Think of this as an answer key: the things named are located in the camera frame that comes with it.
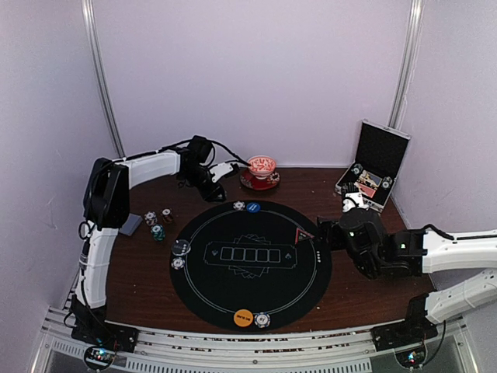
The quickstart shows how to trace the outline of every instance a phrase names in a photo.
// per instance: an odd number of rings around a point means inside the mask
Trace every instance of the poker chip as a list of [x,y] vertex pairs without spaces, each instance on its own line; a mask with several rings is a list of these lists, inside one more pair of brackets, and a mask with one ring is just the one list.
[[280,174],[272,173],[271,175],[267,176],[267,181],[271,184],[278,184],[280,182]]
[[172,245],[171,251],[176,256],[185,256],[192,249],[185,239],[177,239]]
[[174,220],[174,218],[172,217],[172,211],[170,208],[165,208],[164,210],[162,210],[161,216],[162,216],[162,220],[166,224],[172,223],[172,221]]
[[237,326],[241,328],[246,328],[254,320],[254,315],[248,309],[239,309],[233,315],[233,321]]
[[183,258],[174,258],[171,262],[171,267],[175,270],[181,270],[185,266],[185,260]]
[[381,182],[381,187],[383,189],[388,189],[390,188],[391,184],[393,183],[393,180],[391,179],[390,176],[387,176],[383,179],[383,181]]
[[153,211],[149,211],[144,217],[147,225],[152,226],[157,224],[157,215]]
[[243,210],[245,208],[245,202],[237,200],[236,202],[233,203],[233,208],[236,211],[241,211],[241,210]]
[[251,202],[250,204],[247,205],[247,211],[252,212],[253,214],[259,212],[260,209],[261,205],[257,204],[256,202]]
[[259,328],[267,328],[271,323],[271,318],[269,317],[269,314],[265,312],[256,313],[254,317],[254,323]]
[[152,233],[152,236],[154,237],[155,241],[162,241],[165,238],[165,230],[164,227],[160,224],[154,225],[151,229],[150,232]]

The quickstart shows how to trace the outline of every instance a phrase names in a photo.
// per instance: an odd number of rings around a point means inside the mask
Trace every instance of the metal frame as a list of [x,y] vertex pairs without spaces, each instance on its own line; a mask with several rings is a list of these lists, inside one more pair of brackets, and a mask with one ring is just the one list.
[[[49,373],[46,369],[52,352],[82,358],[88,347],[73,340],[71,329],[63,324],[77,284],[77,281],[73,283],[62,309],[48,309],[35,342],[38,348],[31,358],[30,373]],[[73,326],[74,323],[74,316],[69,317],[67,324]],[[372,327],[252,335],[187,333],[138,327],[135,352],[119,352],[113,368],[137,373],[371,373],[372,357],[394,353],[393,350],[376,352],[370,333]],[[431,341],[439,340],[440,334]],[[447,322],[446,337],[453,337],[457,342],[464,371],[478,373],[470,349],[471,338],[461,317]]]
[[418,45],[419,31],[421,30],[423,0],[412,0],[411,16],[407,35],[405,38],[404,57],[402,58],[401,72],[398,76],[397,92],[395,93],[394,105],[391,109],[388,126],[399,130],[401,128],[401,112],[405,102],[409,79],[412,75],[412,64],[415,60]]
[[102,55],[100,53],[99,38],[96,30],[95,15],[93,13],[93,0],[82,0],[83,17],[85,20],[86,33],[90,47],[92,48],[93,65],[95,66],[96,78],[99,84],[100,99],[102,101],[103,112],[106,116],[107,126],[116,153],[120,158],[126,156],[123,142],[117,130],[116,118],[112,103],[110,102],[109,89],[107,87],[106,76],[103,71]]

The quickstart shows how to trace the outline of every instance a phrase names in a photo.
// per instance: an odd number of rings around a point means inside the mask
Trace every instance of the black cable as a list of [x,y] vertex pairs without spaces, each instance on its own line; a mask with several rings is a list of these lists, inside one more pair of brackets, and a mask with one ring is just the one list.
[[467,239],[496,239],[497,235],[467,235],[465,237],[457,237],[457,241],[465,241]]
[[242,158],[240,158],[239,155],[237,155],[234,152],[232,152],[226,145],[223,145],[220,142],[215,141],[215,140],[209,140],[209,141],[212,142],[215,145],[221,146],[226,152],[228,152],[230,155],[232,155],[233,157],[235,157],[242,165],[245,165],[247,167],[251,166],[250,163],[244,161]]
[[431,362],[435,358],[435,356],[438,354],[438,352],[440,351],[440,348],[442,347],[443,340],[445,339],[445,332],[446,331],[447,331],[447,321],[444,320],[443,321],[442,338],[440,339],[440,343],[439,343],[438,347],[436,348],[435,352],[433,353],[433,355],[427,361],[422,363],[423,367],[425,367],[429,362]]
[[192,141],[191,138],[189,140],[183,140],[183,141],[176,142],[175,144],[163,146],[162,148],[160,148],[158,150],[158,152],[159,153],[163,153],[163,152],[165,152],[167,150],[171,150],[172,148],[175,148],[176,146],[180,146],[180,145],[186,144],[187,142],[190,142],[190,141]]
[[448,233],[445,233],[442,229],[438,229],[435,225],[433,224],[427,224],[422,229],[428,229],[430,228],[432,231],[434,231],[437,235],[440,237],[444,237],[445,239],[449,239],[450,241],[454,241],[455,238],[453,235],[449,235]]
[[67,328],[69,328],[69,329],[74,329],[74,328],[75,328],[75,326],[69,326],[68,324],[66,324],[66,321],[68,321],[69,316],[71,316],[71,315],[72,315],[72,312],[69,312],[69,313],[68,313],[68,314],[64,317],[64,321],[63,321],[63,323],[64,323],[64,325],[65,325]]
[[[228,161],[224,161],[223,163],[242,163],[242,162],[237,160],[237,159],[230,159]],[[217,165],[209,166],[208,169],[213,169],[215,166],[217,166]]]
[[[83,228],[83,225],[86,225],[88,227],[88,233],[86,233],[86,236],[84,236],[82,234],[82,231],[81,231],[81,228]],[[93,224],[93,226],[90,228],[90,224],[88,223],[88,221],[82,221],[81,223],[79,223],[79,227],[78,227],[79,238],[82,239],[83,241],[88,239],[90,237],[90,235],[92,234],[93,229],[95,229],[95,227],[96,227],[96,224]]]
[[105,325],[103,325],[99,318],[96,317],[96,315],[93,313],[92,309],[90,308],[89,304],[88,304],[88,299],[86,299],[86,293],[85,293],[85,279],[83,279],[81,281],[81,293],[82,293],[82,296],[83,296],[83,302],[85,303],[85,307],[86,309],[88,310],[88,312],[90,313],[90,315],[92,315],[92,317],[96,320],[96,322],[110,335],[110,336],[113,336],[114,337],[114,340],[117,342],[117,335],[113,332],[111,332],[109,329],[107,329],[107,327]]

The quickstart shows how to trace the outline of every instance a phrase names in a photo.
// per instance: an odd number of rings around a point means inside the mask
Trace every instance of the open case lid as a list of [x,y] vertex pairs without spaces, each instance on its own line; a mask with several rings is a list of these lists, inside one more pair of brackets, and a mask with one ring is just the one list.
[[390,127],[363,121],[356,163],[382,176],[397,177],[411,136]]

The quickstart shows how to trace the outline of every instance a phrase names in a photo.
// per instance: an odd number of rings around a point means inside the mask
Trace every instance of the cable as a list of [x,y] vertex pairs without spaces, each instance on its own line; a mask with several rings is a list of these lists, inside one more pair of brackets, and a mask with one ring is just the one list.
[[438,354],[438,352],[440,351],[440,348],[442,347],[443,340],[445,339],[445,332],[446,331],[447,331],[447,321],[444,320],[443,321],[442,338],[440,339],[440,343],[439,343],[438,347],[436,348],[435,352],[433,352],[433,355],[427,361],[425,361],[424,363],[422,363],[423,367],[425,367],[429,362],[431,362],[435,358],[435,356]]
[[68,313],[68,314],[64,317],[64,321],[63,321],[63,323],[64,323],[64,325],[65,325],[67,328],[69,328],[69,329],[74,329],[74,328],[75,328],[75,326],[69,326],[68,324],[66,324],[66,321],[68,321],[69,316],[71,316],[71,315],[72,315],[72,312],[71,312],[71,311],[69,311],[69,313]]
[[223,145],[220,142],[215,141],[215,140],[209,140],[209,141],[212,142],[213,144],[217,145],[217,146],[221,146],[226,152],[228,152],[230,155],[232,155],[233,157],[235,157],[242,165],[245,165],[247,167],[251,166],[250,163],[244,161],[242,158],[240,158],[239,155],[237,155],[234,152],[232,152],[226,145]]
[[92,317],[96,320],[96,322],[110,335],[110,336],[113,336],[114,337],[114,340],[117,342],[117,335],[113,332],[111,332],[109,329],[107,329],[107,327],[105,325],[103,325],[99,318],[96,317],[96,315],[93,313],[92,309],[90,308],[89,304],[88,304],[88,299],[86,299],[86,294],[85,294],[85,279],[83,278],[83,280],[81,281],[81,293],[82,293],[82,296],[83,296],[83,301],[85,303],[85,307],[86,309],[88,310],[88,312],[90,313],[90,315],[92,315]]
[[[86,225],[86,227],[88,227],[88,233],[86,233],[86,235],[83,235],[82,231],[81,231],[81,228],[83,228],[83,225]],[[82,221],[81,223],[79,223],[79,227],[78,227],[79,238],[82,239],[83,241],[85,241],[86,239],[89,239],[90,235],[92,234],[93,229],[95,229],[95,227],[96,227],[96,224],[93,224],[93,226],[90,228],[90,224],[88,223],[88,221]]]
[[[224,161],[223,163],[242,163],[242,162],[241,162],[241,161],[238,161],[237,159],[230,159],[230,160],[228,160],[228,161]],[[209,168],[208,168],[208,169],[213,169],[215,166],[217,166],[217,165],[212,165],[212,166],[209,166]]]
[[431,230],[433,230],[440,237],[444,237],[445,239],[449,239],[450,241],[454,241],[455,240],[455,238],[454,238],[453,235],[449,235],[448,233],[445,233],[443,230],[438,229],[433,224],[427,224],[424,227],[422,227],[422,229],[428,229],[428,228],[430,228]]
[[171,150],[171,148],[175,148],[176,146],[180,146],[180,145],[183,145],[183,144],[186,144],[187,142],[190,142],[192,141],[191,139],[189,140],[183,140],[183,141],[180,141],[180,142],[176,142],[175,144],[171,144],[171,145],[167,145],[167,146],[163,146],[162,148],[160,148],[158,150],[159,153],[163,153],[167,150]]

